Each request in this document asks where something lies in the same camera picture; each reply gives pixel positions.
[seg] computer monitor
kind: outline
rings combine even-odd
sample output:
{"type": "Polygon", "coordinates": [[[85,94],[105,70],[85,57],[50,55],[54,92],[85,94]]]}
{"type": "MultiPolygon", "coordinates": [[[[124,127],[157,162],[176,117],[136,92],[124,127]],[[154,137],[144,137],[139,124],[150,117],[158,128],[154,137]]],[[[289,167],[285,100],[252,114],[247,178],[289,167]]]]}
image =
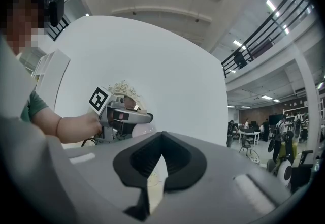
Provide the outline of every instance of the computer monitor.
{"type": "Polygon", "coordinates": [[[269,116],[269,124],[276,125],[282,119],[282,117],[282,114],[269,116]]]}

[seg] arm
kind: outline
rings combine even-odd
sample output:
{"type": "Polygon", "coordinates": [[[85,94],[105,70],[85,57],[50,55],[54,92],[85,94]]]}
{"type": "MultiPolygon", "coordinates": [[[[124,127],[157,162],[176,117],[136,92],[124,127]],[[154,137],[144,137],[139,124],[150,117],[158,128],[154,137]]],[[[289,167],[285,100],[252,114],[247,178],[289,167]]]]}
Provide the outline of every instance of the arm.
{"type": "Polygon", "coordinates": [[[95,113],[62,118],[50,108],[44,108],[33,116],[32,122],[46,135],[57,136],[61,143],[77,143],[102,130],[95,113]]]}

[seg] white pillar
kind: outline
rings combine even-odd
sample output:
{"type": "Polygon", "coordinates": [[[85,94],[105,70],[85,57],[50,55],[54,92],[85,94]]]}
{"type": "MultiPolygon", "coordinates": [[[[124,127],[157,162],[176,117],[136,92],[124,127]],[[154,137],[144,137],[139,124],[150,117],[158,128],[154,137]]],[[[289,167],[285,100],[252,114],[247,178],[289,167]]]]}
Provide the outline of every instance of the white pillar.
{"type": "Polygon", "coordinates": [[[212,53],[251,0],[222,0],[201,47],[212,53]]]}
{"type": "Polygon", "coordinates": [[[318,89],[315,87],[312,73],[309,69],[307,61],[298,48],[292,51],[292,55],[295,57],[296,63],[299,67],[300,73],[303,77],[305,84],[306,96],[308,101],[308,139],[307,150],[313,150],[313,154],[308,155],[306,158],[306,164],[313,164],[315,159],[315,152],[317,152],[319,138],[320,138],[320,113],[318,108],[319,95],[318,89]]]}

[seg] green shirt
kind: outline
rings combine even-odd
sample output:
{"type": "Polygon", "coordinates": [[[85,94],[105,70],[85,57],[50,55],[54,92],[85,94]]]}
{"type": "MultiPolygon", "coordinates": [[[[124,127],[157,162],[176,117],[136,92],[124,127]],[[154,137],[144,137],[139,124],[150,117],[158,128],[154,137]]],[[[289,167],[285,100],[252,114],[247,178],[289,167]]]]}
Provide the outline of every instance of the green shirt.
{"type": "Polygon", "coordinates": [[[47,108],[46,103],[37,95],[35,90],[30,94],[29,100],[24,107],[20,118],[25,122],[31,122],[32,118],[37,112],[41,111],[43,108],[47,108]]]}

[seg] headphones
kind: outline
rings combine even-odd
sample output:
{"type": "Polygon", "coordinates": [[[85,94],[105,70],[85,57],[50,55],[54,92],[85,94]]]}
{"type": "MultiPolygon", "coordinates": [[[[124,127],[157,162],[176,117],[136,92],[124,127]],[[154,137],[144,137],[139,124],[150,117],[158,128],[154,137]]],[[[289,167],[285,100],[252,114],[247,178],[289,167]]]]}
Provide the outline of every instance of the headphones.
{"type": "Polygon", "coordinates": [[[64,0],[32,0],[39,8],[44,9],[42,22],[50,22],[52,27],[57,27],[64,14],[64,0]]]}

